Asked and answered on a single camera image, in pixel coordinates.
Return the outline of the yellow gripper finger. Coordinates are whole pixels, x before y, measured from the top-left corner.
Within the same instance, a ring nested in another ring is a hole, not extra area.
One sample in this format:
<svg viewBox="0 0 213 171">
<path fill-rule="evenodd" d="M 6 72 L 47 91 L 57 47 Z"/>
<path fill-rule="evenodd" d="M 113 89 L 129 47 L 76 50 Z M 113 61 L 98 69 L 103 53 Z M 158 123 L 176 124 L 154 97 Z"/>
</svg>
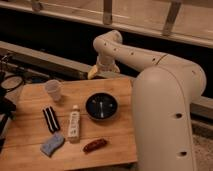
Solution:
<svg viewBox="0 0 213 171">
<path fill-rule="evenodd" d="M 87 78 L 93 79 L 98 74 L 98 67 L 94 65 L 91 70 L 88 72 Z"/>
</svg>

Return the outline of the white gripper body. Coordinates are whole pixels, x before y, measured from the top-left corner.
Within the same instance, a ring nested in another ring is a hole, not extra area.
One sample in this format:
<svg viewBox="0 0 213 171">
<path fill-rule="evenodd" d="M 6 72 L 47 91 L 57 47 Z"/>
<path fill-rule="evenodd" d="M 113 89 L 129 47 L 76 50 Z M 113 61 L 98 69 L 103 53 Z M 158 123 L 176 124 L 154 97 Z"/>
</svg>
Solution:
<svg viewBox="0 0 213 171">
<path fill-rule="evenodd" d="M 120 69 L 116 65 L 115 60 L 112 57 L 99 55 L 97 57 L 96 66 L 99 71 L 110 71 L 119 73 Z"/>
</svg>

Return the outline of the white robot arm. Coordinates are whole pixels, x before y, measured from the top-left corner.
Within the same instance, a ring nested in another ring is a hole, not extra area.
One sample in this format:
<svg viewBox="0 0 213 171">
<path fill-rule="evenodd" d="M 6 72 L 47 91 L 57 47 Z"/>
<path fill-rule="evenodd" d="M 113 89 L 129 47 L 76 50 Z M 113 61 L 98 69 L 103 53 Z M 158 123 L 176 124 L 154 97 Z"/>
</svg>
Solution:
<svg viewBox="0 0 213 171">
<path fill-rule="evenodd" d="M 117 62 L 139 72 L 131 97 L 138 171 L 197 171 L 190 104 L 206 87 L 201 66 L 124 45 L 117 30 L 96 37 L 93 47 L 98 56 L 90 79 L 102 71 L 116 72 Z"/>
</svg>

